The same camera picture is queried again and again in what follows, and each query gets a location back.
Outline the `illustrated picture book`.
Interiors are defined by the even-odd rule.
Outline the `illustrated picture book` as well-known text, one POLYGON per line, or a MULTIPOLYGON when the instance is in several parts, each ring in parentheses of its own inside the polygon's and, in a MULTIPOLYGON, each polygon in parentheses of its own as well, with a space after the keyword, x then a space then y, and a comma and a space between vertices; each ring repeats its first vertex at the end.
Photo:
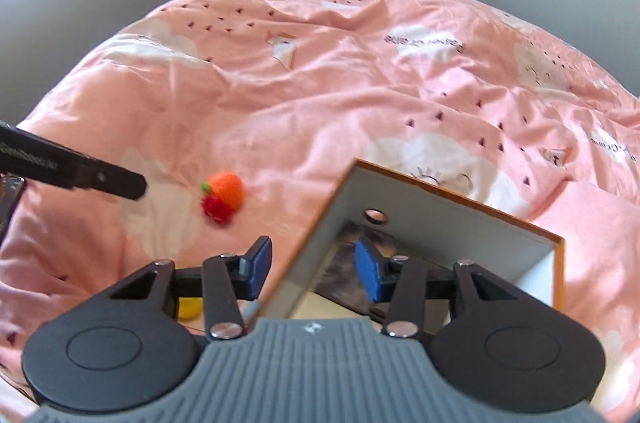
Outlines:
POLYGON ((329 248, 328 257, 314 282, 314 293, 360 316, 382 322, 387 304, 374 305, 360 282, 355 264, 355 244, 369 238, 384 257, 397 254, 393 237, 349 221, 338 233, 329 248))

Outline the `yellow tape measure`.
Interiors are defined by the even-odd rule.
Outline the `yellow tape measure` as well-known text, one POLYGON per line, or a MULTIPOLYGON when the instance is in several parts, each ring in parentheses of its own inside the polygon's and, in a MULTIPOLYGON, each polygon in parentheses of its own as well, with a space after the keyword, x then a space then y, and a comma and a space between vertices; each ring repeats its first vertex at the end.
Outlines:
POLYGON ((178 319, 191 321, 203 313, 203 299, 201 297, 181 297, 178 305, 178 319))

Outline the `orange cardboard box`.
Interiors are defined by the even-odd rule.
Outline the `orange cardboard box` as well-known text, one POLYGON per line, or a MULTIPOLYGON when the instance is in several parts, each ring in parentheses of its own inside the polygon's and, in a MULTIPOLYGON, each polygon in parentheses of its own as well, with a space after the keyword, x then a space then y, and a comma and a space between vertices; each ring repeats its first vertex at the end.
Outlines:
POLYGON ((475 261, 541 302, 565 308, 565 242, 527 221, 419 179, 357 160, 324 202, 257 311, 288 318, 303 302, 347 224, 387 235, 437 265, 475 261))

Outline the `crochet orange strawberry toy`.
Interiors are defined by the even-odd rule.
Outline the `crochet orange strawberry toy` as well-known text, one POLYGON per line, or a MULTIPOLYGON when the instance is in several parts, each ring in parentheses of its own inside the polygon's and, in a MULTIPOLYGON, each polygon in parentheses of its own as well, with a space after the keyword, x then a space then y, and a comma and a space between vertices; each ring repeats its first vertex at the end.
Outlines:
POLYGON ((221 170, 201 182, 201 209, 218 225, 229 224, 244 202, 244 184, 234 172, 221 170))

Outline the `pink patterned duvet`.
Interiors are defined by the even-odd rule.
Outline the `pink patterned duvet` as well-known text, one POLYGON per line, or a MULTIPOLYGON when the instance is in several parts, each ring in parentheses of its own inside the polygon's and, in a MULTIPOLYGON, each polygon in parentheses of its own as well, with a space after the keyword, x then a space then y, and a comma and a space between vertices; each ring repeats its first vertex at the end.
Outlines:
POLYGON ((140 172, 142 200, 27 186, 1 245, 1 416, 43 322, 157 258, 274 245, 279 279, 356 158, 565 242, 566 308, 605 348, 594 404, 639 406, 639 101, 585 54, 475 0, 173 0, 93 49, 23 129, 140 172), (229 224, 201 182, 244 184, 229 224))

